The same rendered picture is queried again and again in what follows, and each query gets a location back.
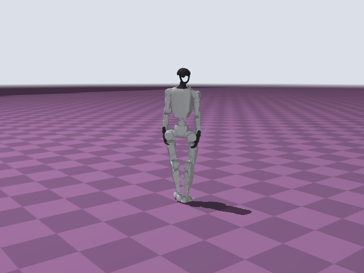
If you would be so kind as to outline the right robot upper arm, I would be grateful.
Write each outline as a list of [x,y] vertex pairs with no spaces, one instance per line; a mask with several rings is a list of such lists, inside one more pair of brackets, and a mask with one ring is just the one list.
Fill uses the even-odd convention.
[[201,93],[198,90],[193,90],[192,89],[191,90],[191,95],[194,98],[194,100],[193,100],[193,105],[194,105],[193,115],[195,117],[199,117]]

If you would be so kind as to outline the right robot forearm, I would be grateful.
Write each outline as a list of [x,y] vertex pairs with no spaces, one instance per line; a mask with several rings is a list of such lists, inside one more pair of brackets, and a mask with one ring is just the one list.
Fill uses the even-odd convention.
[[[199,111],[199,117],[195,118],[195,129],[196,133],[200,130],[201,131],[201,110]],[[201,131],[202,133],[202,131]]]

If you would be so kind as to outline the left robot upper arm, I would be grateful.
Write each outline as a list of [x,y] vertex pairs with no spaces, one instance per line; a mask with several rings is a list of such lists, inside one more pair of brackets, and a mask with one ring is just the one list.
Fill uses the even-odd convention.
[[165,90],[165,109],[164,109],[164,113],[167,113],[167,114],[171,114],[171,90],[172,88],[168,88]]

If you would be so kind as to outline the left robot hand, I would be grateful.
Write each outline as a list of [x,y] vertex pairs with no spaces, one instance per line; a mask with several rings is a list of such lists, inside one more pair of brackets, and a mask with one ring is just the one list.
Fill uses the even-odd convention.
[[162,132],[163,132],[163,139],[164,139],[164,143],[165,144],[167,144],[167,145],[169,145],[168,143],[167,143],[167,140],[165,139],[165,136],[164,136],[164,134],[166,133],[166,128],[163,126],[162,127]]

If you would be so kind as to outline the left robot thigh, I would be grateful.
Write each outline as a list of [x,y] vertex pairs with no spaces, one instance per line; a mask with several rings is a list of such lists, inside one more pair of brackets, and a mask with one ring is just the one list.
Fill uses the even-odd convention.
[[173,162],[174,170],[176,170],[176,169],[180,168],[180,164],[176,157],[176,141],[175,141],[175,137],[174,137],[174,130],[175,129],[167,130],[166,133],[164,134],[164,136],[165,136],[165,139],[167,140],[167,143],[169,144],[169,145],[166,145],[168,154],[169,154],[169,160],[170,160],[170,162]]

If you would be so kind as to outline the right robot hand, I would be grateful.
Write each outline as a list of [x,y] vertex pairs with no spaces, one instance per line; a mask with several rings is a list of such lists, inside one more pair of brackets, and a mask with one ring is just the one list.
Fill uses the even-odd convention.
[[[197,144],[198,144],[198,142],[199,142],[199,139],[200,139],[200,136],[201,136],[201,131],[199,130],[198,132],[197,132],[197,134],[196,134],[196,140],[194,141],[195,142],[195,144],[193,145],[193,146],[191,146],[191,148],[195,148],[195,147],[197,147]],[[193,143],[194,143],[193,142]]]

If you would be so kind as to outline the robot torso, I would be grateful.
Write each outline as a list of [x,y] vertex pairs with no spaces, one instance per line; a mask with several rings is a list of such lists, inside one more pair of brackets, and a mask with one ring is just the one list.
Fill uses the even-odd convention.
[[190,117],[193,109],[193,97],[191,95],[191,86],[187,89],[178,89],[178,86],[171,90],[171,109],[174,117],[180,118],[174,127],[174,137],[187,138],[188,126],[186,119]]

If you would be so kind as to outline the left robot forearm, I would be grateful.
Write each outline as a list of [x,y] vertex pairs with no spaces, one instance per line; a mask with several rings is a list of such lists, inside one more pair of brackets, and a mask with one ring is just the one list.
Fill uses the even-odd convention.
[[169,124],[169,115],[163,112],[163,126],[166,128],[166,131],[168,130],[168,124]]

